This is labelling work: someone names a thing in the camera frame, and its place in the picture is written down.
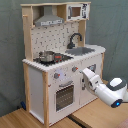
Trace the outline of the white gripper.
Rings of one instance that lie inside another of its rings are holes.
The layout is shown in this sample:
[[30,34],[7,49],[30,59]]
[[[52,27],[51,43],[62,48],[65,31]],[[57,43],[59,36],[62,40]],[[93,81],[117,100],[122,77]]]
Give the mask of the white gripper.
[[84,78],[88,81],[87,85],[90,90],[94,91],[99,87],[103,86],[103,82],[99,75],[95,74],[93,71],[91,71],[88,68],[85,68],[82,71],[82,74]]

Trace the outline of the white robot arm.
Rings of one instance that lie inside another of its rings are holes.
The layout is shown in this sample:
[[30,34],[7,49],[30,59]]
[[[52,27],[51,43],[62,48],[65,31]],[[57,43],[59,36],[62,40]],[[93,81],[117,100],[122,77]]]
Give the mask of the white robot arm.
[[87,90],[112,108],[128,103],[128,83],[122,78],[113,78],[104,84],[100,76],[85,68],[82,71]]

